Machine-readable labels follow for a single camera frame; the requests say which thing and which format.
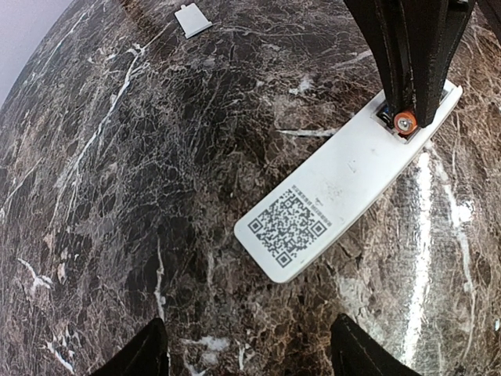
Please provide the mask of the white remote control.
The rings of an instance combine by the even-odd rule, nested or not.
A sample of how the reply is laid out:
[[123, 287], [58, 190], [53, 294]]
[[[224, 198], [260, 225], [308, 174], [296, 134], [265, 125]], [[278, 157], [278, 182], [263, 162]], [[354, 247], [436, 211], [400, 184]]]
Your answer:
[[396, 180], [462, 94], [446, 81], [433, 122], [401, 136], [378, 118], [386, 104], [379, 92], [236, 222], [236, 239], [270, 280], [293, 280]]

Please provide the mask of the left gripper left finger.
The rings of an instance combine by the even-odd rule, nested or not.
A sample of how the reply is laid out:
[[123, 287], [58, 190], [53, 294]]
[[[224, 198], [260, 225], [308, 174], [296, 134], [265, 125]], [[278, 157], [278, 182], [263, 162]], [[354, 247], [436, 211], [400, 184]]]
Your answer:
[[160, 317], [153, 318], [111, 360], [92, 373], [108, 375], [169, 375], [168, 336]]

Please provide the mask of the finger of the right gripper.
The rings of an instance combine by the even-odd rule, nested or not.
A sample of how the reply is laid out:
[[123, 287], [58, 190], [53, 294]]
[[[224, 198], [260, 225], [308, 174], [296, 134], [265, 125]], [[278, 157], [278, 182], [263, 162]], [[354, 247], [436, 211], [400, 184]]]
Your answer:
[[402, 3], [413, 73], [414, 110], [421, 128], [434, 120], [452, 58], [474, 5], [474, 1], [449, 0]]
[[392, 117], [412, 106], [409, 41], [400, 1], [345, 0], [377, 64]]

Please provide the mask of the orange battery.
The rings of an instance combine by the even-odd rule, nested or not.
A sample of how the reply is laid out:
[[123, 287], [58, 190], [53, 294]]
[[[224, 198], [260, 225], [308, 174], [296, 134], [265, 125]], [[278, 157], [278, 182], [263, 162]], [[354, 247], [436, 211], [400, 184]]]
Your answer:
[[412, 135], [418, 128], [417, 119], [410, 110], [396, 114], [393, 124], [396, 132], [401, 136]]

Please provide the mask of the white battery cover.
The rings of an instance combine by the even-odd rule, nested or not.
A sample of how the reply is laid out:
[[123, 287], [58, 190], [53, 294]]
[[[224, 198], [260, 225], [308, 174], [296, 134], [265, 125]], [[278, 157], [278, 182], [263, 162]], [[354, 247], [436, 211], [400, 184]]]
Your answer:
[[213, 26], [213, 23], [207, 19], [195, 3], [182, 5], [181, 9], [175, 12], [175, 18], [184, 31], [186, 39]]

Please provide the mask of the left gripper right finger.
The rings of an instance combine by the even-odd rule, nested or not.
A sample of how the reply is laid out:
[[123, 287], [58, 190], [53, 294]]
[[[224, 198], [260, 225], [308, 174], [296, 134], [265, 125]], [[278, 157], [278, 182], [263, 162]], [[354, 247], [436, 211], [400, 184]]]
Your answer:
[[330, 347], [335, 375], [420, 376], [395, 359], [344, 313], [338, 314], [330, 327]]

